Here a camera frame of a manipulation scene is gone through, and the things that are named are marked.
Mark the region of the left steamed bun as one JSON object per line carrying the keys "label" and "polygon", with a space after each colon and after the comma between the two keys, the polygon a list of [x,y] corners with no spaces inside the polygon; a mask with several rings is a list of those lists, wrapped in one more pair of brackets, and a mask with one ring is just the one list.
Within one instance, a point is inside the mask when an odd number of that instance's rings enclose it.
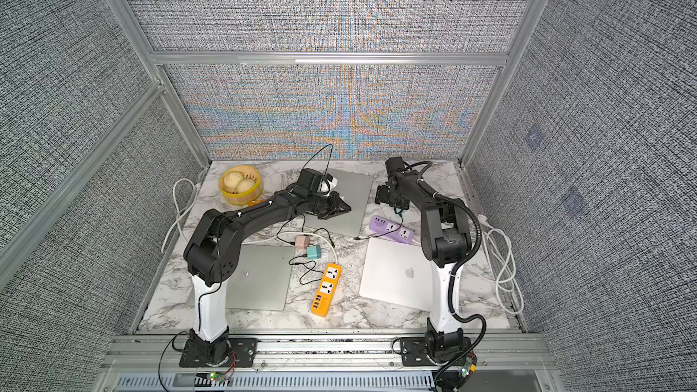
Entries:
{"label": "left steamed bun", "polygon": [[245,179],[241,172],[231,171],[223,176],[223,186],[227,191],[235,191],[239,183]]}

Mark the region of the steamed bun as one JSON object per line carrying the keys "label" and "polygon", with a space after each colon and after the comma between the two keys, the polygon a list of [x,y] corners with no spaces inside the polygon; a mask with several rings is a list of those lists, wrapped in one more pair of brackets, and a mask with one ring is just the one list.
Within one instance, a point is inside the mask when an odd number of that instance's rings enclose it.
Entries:
{"label": "steamed bun", "polygon": [[236,187],[236,192],[246,193],[246,192],[252,190],[255,187],[255,184],[256,184],[255,179],[243,179],[238,183],[238,185]]}
{"label": "steamed bun", "polygon": [[235,191],[239,183],[245,179],[241,172],[231,171],[223,176],[223,186],[227,191]]}

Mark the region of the rear grey laptop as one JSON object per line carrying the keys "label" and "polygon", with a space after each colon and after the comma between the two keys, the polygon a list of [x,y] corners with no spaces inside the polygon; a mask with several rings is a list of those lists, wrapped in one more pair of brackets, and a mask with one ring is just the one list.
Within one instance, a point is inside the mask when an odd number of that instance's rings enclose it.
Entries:
{"label": "rear grey laptop", "polygon": [[329,169],[329,173],[338,181],[335,191],[351,207],[351,211],[329,220],[319,220],[308,215],[306,226],[312,229],[324,228],[332,233],[357,237],[360,234],[366,213],[368,198],[373,178],[359,173]]}

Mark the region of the purple power strip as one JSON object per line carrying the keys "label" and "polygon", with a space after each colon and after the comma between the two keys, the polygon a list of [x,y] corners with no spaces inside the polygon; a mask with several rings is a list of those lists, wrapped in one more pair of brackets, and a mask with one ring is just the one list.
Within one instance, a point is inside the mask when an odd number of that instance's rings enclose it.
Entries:
{"label": "purple power strip", "polygon": [[415,237],[415,232],[402,223],[390,221],[378,215],[371,218],[370,230],[373,232],[373,238],[382,238],[404,244],[412,243]]}

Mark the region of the pink charger plug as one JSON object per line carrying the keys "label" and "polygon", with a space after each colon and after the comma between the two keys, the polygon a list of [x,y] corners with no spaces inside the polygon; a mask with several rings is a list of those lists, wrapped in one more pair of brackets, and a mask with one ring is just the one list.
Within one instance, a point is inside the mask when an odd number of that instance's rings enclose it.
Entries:
{"label": "pink charger plug", "polygon": [[310,246],[310,237],[308,235],[298,235],[295,239],[295,247],[304,250]]}

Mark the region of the yellow bamboo steamer basket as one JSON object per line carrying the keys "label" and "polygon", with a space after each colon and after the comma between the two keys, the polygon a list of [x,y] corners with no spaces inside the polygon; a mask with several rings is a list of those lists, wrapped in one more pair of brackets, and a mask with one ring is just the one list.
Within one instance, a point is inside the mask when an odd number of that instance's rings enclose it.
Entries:
{"label": "yellow bamboo steamer basket", "polygon": [[261,197],[264,186],[260,172],[250,165],[227,170],[218,181],[223,199],[230,205],[243,206]]}

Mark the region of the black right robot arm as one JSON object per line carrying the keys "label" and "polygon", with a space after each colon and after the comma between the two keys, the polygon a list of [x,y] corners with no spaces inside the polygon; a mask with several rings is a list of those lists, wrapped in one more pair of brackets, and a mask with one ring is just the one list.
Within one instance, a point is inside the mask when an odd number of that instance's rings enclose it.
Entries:
{"label": "black right robot arm", "polygon": [[402,157],[386,160],[387,180],[377,188],[375,203],[400,215],[415,206],[420,213],[420,246],[433,269],[435,307],[428,316],[424,348],[443,369],[465,359],[484,338],[486,319],[464,317],[459,309],[462,268],[479,252],[483,231],[477,216],[461,199],[434,189],[424,178],[430,161],[409,164]]}

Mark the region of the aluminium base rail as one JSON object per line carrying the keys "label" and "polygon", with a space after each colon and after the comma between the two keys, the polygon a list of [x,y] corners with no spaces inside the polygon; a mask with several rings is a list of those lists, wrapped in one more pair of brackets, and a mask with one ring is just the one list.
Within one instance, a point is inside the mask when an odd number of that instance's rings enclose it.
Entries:
{"label": "aluminium base rail", "polygon": [[[423,337],[407,330],[354,330],[335,333],[238,334],[233,339],[257,339],[257,353],[251,368],[241,370],[386,370],[402,365],[398,339]],[[119,336],[112,339],[101,370],[154,371],[178,369],[184,339],[170,343],[163,334]],[[477,367],[492,370],[555,371],[557,365],[539,334],[495,330],[475,347]]]}

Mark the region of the right silver apple laptop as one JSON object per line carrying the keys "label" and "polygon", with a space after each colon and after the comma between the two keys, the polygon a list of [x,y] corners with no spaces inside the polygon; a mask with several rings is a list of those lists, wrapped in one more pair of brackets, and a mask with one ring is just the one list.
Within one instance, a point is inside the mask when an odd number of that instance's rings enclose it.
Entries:
{"label": "right silver apple laptop", "polygon": [[431,262],[418,246],[371,239],[359,295],[374,301],[430,311],[433,303]]}

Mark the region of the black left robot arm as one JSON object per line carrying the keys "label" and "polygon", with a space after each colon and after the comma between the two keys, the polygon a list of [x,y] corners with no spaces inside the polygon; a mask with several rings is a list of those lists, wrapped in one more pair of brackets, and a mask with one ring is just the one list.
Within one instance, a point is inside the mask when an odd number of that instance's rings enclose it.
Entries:
{"label": "black left robot arm", "polygon": [[182,350],[182,368],[232,364],[226,295],[228,279],[239,265],[241,246],[253,234],[300,215],[328,220],[351,212],[335,191],[336,184],[327,172],[303,168],[295,183],[263,203],[240,211],[210,209],[203,214],[183,254],[192,275],[196,320]]}

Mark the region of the left silver laptop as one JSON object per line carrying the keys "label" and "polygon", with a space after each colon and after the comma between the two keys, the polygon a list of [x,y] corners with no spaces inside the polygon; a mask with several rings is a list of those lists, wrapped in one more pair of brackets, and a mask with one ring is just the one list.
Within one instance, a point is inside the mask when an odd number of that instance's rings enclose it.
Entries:
{"label": "left silver laptop", "polygon": [[243,244],[237,269],[227,279],[226,308],[284,310],[293,254],[290,247]]}

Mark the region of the right steamed bun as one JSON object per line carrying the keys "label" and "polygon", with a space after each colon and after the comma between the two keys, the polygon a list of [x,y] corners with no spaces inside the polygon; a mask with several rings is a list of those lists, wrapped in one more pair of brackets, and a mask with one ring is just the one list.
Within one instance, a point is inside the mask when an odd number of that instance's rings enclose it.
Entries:
{"label": "right steamed bun", "polygon": [[255,179],[243,179],[238,183],[238,185],[236,187],[236,192],[246,193],[246,192],[252,190],[255,187],[255,184],[256,184]]}

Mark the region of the orange power strip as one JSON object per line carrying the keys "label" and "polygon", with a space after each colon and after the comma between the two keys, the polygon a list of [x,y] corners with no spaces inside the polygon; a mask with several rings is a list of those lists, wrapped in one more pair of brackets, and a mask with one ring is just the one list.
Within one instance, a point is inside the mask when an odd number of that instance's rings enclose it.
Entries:
{"label": "orange power strip", "polygon": [[339,278],[341,277],[341,266],[330,263],[321,278],[319,288],[316,291],[310,305],[310,312],[318,317],[326,318],[334,294],[338,288]]}

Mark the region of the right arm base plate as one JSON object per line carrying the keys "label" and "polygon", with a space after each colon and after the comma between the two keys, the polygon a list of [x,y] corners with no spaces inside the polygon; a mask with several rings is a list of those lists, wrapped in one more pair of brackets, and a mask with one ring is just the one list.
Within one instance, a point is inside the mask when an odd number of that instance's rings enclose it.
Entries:
{"label": "right arm base plate", "polygon": [[423,337],[402,337],[398,339],[399,355],[402,365],[408,368],[435,367],[436,364],[428,355],[428,346]]}

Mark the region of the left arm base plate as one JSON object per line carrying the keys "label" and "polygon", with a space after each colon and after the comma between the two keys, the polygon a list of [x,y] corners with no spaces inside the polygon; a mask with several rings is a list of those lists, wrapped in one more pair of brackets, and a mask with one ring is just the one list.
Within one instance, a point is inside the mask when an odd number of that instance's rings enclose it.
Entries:
{"label": "left arm base plate", "polygon": [[216,339],[208,342],[188,339],[179,361],[180,368],[251,368],[257,353],[257,339]]}

